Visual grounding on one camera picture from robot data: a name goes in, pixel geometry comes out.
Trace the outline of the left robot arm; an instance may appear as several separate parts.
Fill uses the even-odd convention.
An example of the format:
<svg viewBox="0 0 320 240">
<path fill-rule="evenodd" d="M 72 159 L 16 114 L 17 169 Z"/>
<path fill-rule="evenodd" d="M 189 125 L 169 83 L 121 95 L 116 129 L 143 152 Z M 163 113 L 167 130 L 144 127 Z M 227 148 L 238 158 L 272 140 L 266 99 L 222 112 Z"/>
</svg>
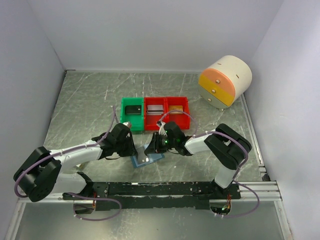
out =
<svg viewBox="0 0 320 240">
<path fill-rule="evenodd" d="M 75 187 L 75 193 L 81 199 L 89 199 L 94 192 L 81 173 L 68 176 L 63 171 L 76 165 L 107 159 L 113 154 L 119 157 L 136 157 L 131 132 L 131 123 L 116 124 L 109 131 L 91 140 L 69 148 L 48 150 L 36 148 L 13 175 L 14 193 L 19 198 L 29 198 L 39 202 L 55 190 L 56 182 L 69 182 Z"/>
</svg>

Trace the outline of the green plastic bin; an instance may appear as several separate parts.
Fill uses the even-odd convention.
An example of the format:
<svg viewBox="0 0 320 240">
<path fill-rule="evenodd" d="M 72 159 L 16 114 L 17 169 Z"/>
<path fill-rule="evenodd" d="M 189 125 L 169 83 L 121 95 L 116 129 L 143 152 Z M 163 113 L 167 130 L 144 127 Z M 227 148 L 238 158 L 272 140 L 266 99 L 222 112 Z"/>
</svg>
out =
<svg viewBox="0 0 320 240">
<path fill-rule="evenodd" d="M 123 97 L 121 100 L 120 122 L 130 122 L 133 132 L 144 130 L 144 98 Z"/>
</svg>

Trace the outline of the round drawer cabinet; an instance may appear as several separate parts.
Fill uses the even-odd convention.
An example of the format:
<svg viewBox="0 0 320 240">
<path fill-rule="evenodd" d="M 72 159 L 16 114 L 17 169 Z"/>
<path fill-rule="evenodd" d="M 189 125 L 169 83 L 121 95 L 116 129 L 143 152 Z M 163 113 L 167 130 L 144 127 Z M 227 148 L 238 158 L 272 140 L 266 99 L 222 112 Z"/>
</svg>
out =
<svg viewBox="0 0 320 240">
<path fill-rule="evenodd" d="M 252 71 L 243 60 L 225 55 L 199 75 L 198 90 L 210 105 L 224 110 L 249 88 L 252 79 Z"/>
</svg>

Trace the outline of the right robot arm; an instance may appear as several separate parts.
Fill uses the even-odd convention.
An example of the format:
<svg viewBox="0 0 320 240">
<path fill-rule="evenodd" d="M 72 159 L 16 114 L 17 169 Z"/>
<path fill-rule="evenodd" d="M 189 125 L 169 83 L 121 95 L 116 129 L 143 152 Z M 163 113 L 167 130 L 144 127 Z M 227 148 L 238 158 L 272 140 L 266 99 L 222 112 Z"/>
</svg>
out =
<svg viewBox="0 0 320 240">
<path fill-rule="evenodd" d="M 193 156 L 205 151 L 215 155 L 222 167 L 213 179 L 212 193 L 216 198 L 223 199 L 229 194 L 229 186 L 240 168 L 248 160 L 252 145 L 224 123 L 212 131 L 187 136 L 175 122 L 170 121 L 163 123 L 159 131 L 153 133 L 144 154 L 164 154 L 172 149 L 181 156 Z"/>
</svg>

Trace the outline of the blue card holder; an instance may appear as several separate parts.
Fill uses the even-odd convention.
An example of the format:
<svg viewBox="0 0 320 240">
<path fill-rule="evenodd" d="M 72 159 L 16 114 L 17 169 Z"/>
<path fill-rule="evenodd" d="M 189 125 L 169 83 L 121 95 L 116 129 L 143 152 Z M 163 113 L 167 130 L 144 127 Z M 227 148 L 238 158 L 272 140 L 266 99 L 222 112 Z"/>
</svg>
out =
<svg viewBox="0 0 320 240">
<path fill-rule="evenodd" d="M 149 159 L 149 163 L 138 166 L 137 162 L 136 162 L 137 157 L 136 156 L 131 156 L 130 159 L 131 159 L 133 167 L 134 168 L 141 168 L 141 167 L 147 166 L 149 164 L 155 163 L 158 160 L 163 159 L 165 156 L 162 153 L 154 153 L 154 154 L 147 155 L 147 157 Z"/>
</svg>

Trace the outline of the red plastic bin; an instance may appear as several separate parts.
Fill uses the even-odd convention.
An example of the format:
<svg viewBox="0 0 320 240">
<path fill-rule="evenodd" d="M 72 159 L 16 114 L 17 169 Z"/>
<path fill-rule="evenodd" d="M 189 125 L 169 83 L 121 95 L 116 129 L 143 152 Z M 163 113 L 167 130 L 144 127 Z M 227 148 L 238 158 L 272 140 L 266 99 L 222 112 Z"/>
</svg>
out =
<svg viewBox="0 0 320 240">
<path fill-rule="evenodd" d="M 181 130 L 190 129 L 191 118 L 184 114 L 189 114 L 189 102 L 186 96 L 168 96 L 167 97 L 167 111 L 169 113 L 164 119 L 165 122 L 175 122 Z"/>
<path fill-rule="evenodd" d="M 159 129 L 157 122 L 164 115 L 166 107 L 165 97 L 144 98 L 144 130 L 156 131 Z"/>
</svg>

